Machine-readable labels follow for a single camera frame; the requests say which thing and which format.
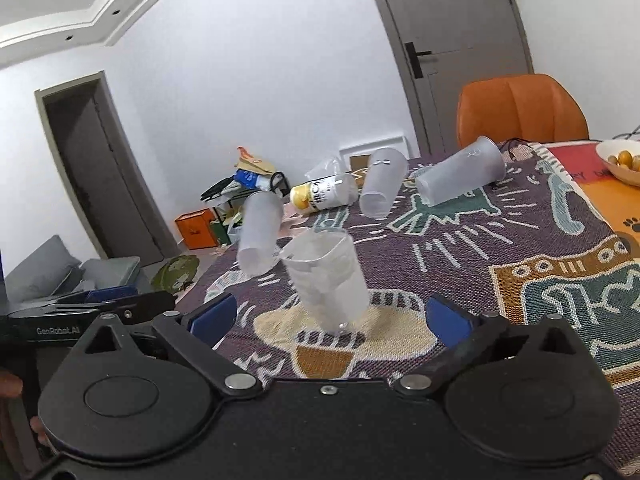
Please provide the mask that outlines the tall frosted plastic cup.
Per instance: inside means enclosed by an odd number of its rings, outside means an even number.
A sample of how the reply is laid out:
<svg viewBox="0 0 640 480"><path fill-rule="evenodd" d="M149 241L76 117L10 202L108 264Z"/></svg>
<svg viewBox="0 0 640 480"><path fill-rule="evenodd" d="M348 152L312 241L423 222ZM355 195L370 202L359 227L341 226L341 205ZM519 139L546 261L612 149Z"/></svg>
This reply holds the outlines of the tall frosted plastic cup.
<svg viewBox="0 0 640 480"><path fill-rule="evenodd" d="M265 274L277 264L282 218L283 205L274 193L256 192L244 202L238 263L240 270L251 278Z"/></svg>

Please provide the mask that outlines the frosted cup lying sideways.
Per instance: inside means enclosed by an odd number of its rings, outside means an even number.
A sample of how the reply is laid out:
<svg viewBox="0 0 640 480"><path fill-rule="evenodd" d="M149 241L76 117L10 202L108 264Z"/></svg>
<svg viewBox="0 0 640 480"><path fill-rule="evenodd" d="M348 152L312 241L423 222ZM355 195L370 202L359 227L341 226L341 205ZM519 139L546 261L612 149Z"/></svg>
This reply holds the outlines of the frosted cup lying sideways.
<svg viewBox="0 0 640 480"><path fill-rule="evenodd" d="M497 144L486 136L479 136L466 148L428 167L414 180L422 202L433 207L500 181L505 175L506 163Z"/></svg>

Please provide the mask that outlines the frosted cup with markings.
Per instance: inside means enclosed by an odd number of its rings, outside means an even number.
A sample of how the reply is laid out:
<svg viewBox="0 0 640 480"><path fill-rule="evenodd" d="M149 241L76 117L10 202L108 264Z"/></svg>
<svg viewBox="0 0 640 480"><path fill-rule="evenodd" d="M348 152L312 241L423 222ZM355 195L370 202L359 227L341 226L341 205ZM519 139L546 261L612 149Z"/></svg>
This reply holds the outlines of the frosted cup with markings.
<svg viewBox="0 0 640 480"><path fill-rule="evenodd" d="M374 220L385 219L407 174L408 160L400 151L380 148L372 153L360 193L360 211Z"/></svg>

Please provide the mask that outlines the grey sofa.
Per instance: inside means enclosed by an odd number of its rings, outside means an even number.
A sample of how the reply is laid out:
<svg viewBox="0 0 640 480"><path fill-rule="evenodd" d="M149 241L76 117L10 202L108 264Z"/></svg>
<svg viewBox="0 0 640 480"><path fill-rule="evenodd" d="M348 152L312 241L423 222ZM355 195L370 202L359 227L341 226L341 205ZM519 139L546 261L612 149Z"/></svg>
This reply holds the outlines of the grey sofa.
<svg viewBox="0 0 640 480"><path fill-rule="evenodd" d="M139 257L89 259L81 262L66 248L61 237L51 236L4 277L11 304L24 304L119 286L152 292Z"/></svg>

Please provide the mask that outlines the green camouflage stool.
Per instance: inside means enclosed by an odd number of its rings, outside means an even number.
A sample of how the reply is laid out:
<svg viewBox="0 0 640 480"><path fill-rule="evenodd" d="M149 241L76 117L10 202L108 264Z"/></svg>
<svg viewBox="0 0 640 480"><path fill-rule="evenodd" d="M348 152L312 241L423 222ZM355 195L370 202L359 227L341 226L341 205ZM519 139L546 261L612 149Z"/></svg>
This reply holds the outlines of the green camouflage stool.
<svg viewBox="0 0 640 480"><path fill-rule="evenodd" d="M177 295L194 283L200 259L194 255L181 255L163 264L151 280L156 292Z"/></svg>

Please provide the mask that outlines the orange gift bag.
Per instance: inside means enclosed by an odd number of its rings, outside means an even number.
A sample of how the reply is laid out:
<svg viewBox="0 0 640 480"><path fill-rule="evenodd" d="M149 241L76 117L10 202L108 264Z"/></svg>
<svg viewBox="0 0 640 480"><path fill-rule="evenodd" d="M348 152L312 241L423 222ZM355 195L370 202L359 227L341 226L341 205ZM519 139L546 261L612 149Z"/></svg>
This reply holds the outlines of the orange gift bag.
<svg viewBox="0 0 640 480"><path fill-rule="evenodd" d="M214 213L208 208L180 214L175 224L186 248L194 250L217 247L218 238L210 227L213 221Z"/></svg>

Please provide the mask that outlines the patterned woven tablecloth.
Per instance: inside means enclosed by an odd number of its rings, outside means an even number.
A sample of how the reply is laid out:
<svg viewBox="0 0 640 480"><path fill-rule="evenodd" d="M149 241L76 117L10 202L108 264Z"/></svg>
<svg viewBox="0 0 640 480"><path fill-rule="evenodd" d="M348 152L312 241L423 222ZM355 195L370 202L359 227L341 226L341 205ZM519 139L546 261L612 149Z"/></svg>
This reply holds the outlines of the patterned woven tablecloth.
<svg viewBox="0 0 640 480"><path fill-rule="evenodd" d="M333 336L304 310L284 266L258 278L226 250L180 300L189 311L224 292L238 317L219 352L261 380L396 379L439 352L425 322L439 294L518 324L570 321L620 401L605 459L639 472L639 266L623 241L542 148L518 143L499 182L438 207L405 180L383 220L357 206L284 215L281 242L345 231L355 243L370 304L355 333Z"/></svg>

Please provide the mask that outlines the black shelf rack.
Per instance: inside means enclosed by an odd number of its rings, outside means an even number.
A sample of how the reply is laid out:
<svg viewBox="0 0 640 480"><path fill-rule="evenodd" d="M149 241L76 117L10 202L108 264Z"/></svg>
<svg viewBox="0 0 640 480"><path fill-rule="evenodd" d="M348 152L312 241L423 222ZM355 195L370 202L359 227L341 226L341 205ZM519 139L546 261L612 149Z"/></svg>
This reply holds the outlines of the black shelf rack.
<svg viewBox="0 0 640 480"><path fill-rule="evenodd" d="M281 171L265 176L238 169L231 177L218 181L201 194L200 200L213 211L214 220L209 226L219 236L221 244L235 242L234 228L242 223L242 205L250 194L260 191L285 197L291 191L291 185Z"/></svg>

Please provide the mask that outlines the dark doorway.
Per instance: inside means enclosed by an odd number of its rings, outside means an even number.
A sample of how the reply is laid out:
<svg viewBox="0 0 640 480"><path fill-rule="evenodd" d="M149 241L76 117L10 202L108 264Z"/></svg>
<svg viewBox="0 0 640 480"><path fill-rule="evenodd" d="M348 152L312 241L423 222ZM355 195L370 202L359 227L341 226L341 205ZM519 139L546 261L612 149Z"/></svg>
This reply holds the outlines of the dark doorway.
<svg viewBox="0 0 640 480"><path fill-rule="evenodd" d="M178 244L134 158L103 72L35 92L44 134L81 225L103 258L158 263Z"/></svg>

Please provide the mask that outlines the orange label drink bottle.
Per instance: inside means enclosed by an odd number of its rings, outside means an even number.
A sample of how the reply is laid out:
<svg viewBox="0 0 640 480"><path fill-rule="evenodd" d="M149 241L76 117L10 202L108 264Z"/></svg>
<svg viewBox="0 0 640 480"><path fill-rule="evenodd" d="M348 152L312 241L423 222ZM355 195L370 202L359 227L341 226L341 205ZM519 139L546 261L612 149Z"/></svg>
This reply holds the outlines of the orange label drink bottle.
<svg viewBox="0 0 640 480"><path fill-rule="evenodd" d="M291 188L290 202L299 214L315 214L350 206L358 198L356 179L351 174L336 174Z"/></svg>

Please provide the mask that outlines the orange chair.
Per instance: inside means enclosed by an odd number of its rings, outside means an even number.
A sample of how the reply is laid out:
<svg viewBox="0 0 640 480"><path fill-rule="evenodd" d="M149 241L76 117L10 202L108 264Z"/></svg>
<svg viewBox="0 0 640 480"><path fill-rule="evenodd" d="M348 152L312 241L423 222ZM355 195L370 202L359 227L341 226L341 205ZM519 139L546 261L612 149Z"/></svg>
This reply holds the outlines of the orange chair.
<svg viewBox="0 0 640 480"><path fill-rule="evenodd" d="M456 133L459 148L479 136L501 143L522 139L538 143L589 138L578 103L545 74L496 77L466 84L459 96Z"/></svg>

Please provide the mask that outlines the white bowl of oranges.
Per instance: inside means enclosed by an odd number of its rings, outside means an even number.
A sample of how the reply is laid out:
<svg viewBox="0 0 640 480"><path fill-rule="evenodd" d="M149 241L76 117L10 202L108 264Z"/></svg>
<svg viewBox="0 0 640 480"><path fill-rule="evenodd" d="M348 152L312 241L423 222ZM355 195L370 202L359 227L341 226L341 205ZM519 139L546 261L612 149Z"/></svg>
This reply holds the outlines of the white bowl of oranges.
<svg viewBox="0 0 640 480"><path fill-rule="evenodd" d="M596 146L596 153L617 180L635 188L640 186L638 140L603 141Z"/></svg>

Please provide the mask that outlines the grey door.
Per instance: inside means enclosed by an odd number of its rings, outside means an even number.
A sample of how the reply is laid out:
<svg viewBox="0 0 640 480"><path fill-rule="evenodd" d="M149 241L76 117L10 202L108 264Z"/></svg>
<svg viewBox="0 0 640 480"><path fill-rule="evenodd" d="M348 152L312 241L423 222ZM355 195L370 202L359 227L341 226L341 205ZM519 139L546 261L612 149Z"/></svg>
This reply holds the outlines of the grey door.
<svg viewBox="0 0 640 480"><path fill-rule="evenodd" d="M460 91L469 82L533 69L515 0L375 0L423 155L457 151ZM431 50L413 77L405 43Z"/></svg>

